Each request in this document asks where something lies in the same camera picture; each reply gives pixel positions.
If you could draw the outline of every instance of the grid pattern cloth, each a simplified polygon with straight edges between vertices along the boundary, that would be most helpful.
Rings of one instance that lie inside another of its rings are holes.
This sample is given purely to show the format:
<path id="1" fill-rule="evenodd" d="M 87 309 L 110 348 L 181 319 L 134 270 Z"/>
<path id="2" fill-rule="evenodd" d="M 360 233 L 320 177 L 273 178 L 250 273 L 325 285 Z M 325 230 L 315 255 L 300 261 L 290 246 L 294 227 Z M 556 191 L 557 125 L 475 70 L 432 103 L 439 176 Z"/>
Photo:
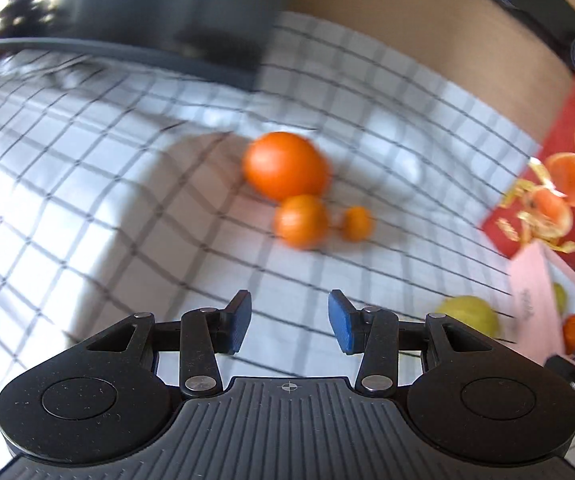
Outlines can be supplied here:
<path id="1" fill-rule="evenodd" d="M 274 205 L 240 160 L 272 130 L 330 160 L 333 217 L 376 218 L 370 240 L 317 251 L 272 234 Z M 490 107 L 371 38 L 299 14 L 280 19 L 256 92 L 138 64 L 23 51 L 0 63 L 0 390 L 139 311 L 179 319 L 240 288 L 254 314 L 232 376 L 354 379 L 327 319 L 358 307 L 423 320 L 474 294 L 511 341 L 506 260 L 477 228 L 537 145 Z M 401 383 L 421 373 L 399 356 Z M 178 356 L 159 375 L 178 383 Z M 0 436 L 0 468 L 8 453 Z"/>

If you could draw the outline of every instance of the lime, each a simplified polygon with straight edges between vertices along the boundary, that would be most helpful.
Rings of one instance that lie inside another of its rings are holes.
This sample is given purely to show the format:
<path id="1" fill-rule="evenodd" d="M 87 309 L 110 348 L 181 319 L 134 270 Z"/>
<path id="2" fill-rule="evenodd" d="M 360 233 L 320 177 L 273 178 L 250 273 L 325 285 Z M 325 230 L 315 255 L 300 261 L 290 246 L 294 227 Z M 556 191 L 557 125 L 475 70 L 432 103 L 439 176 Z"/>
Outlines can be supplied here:
<path id="1" fill-rule="evenodd" d="M 554 297 L 556 298 L 556 311 L 563 317 L 567 311 L 567 292 L 560 283 L 554 283 Z"/>
<path id="2" fill-rule="evenodd" d="M 456 296 L 441 303 L 437 312 L 446 314 L 488 337 L 499 335 L 499 316 L 490 304 L 476 296 Z"/>

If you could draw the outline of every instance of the pink container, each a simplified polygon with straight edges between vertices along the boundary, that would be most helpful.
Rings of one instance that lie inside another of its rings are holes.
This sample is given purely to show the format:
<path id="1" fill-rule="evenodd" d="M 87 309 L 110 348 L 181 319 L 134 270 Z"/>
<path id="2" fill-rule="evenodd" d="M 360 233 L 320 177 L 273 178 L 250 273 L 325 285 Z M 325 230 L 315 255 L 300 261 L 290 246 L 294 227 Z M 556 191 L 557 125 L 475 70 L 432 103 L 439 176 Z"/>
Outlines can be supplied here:
<path id="1" fill-rule="evenodd" d="M 563 317 L 575 314 L 575 272 L 539 240 L 521 249 L 507 271 L 516 317 L 516 344 L 509 346 L 540 365 L 552 355 L 565 355 L 564 319 L 556 311 L 553 284 L 560 283 L 567 293 Z"/>

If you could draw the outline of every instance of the red box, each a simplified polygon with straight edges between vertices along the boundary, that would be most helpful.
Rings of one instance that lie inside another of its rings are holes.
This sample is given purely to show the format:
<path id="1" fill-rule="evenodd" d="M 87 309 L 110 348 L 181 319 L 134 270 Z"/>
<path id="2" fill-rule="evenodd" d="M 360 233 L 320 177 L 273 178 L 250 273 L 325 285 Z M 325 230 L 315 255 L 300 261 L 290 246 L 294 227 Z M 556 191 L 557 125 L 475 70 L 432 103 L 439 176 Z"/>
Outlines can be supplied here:
<path id="1" fill-rule="evenodd" d="M 539 238 L 575 271 L 575 84 L 541 151 L 482 229 L 507 257 Z"/>

